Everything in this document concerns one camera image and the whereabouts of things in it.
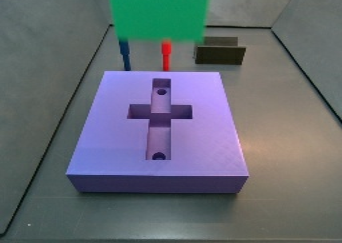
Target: green object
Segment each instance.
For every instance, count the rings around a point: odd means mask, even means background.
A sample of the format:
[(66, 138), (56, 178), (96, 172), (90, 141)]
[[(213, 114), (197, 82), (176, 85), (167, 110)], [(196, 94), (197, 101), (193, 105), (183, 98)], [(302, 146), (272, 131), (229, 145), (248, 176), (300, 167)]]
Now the green object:
[(119, 39), (201, 41), (208, 0), (111, 0)]

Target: wall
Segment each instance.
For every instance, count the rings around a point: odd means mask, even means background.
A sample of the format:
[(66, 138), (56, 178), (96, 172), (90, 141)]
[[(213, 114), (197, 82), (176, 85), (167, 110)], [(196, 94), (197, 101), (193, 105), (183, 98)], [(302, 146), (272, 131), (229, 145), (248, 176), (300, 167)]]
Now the wall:
[(93, 0), (0, 0), (0, 22), (1, 234), (108, 23)]
[[(112, 23), (108, 0), (96, 0)], [(207, 25), (271, 27), (288, 0), (209, 0)]]
[(342, 118), (342, 2), (291, 0), (272, 31)]

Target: table surface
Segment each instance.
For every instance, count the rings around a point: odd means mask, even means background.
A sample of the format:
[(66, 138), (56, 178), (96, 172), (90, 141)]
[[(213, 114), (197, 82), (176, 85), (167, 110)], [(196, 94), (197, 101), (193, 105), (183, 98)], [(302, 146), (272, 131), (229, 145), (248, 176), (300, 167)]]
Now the table surface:
[[(173, 45), (173, 71), (219, 71), (249, 179), (233, 194), (81, 194), (65, 177), (104, 71), (121, 70), (106, 33), (4, 241), (342, 240), (342, 130), (269, 30), (237, 36), (241, 66), (195, 65)], [(160, 45), (131, 43), (133, 70), (160, 70)]]

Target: purple box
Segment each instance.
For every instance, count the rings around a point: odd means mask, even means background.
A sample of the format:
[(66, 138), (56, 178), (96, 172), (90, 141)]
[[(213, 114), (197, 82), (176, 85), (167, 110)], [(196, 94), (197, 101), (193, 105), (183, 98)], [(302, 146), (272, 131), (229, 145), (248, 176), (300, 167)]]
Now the purple box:
[(81, 192), (239, 192), (248, 171), (219, 73), (105, 72), (66, 176)]

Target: cross-shaped slot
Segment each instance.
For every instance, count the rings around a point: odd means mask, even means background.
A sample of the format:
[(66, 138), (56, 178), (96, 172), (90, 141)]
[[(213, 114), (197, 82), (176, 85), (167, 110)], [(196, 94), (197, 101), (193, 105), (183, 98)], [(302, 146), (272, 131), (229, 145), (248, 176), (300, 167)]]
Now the cross-shaped slot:
[(191, 105), (171, 105), (171, 79), (153, 79), (149, 104), (129, 104), (128, 119), (148, 119), (147, 160), (171, 160), (171, 120), (192, 119)]

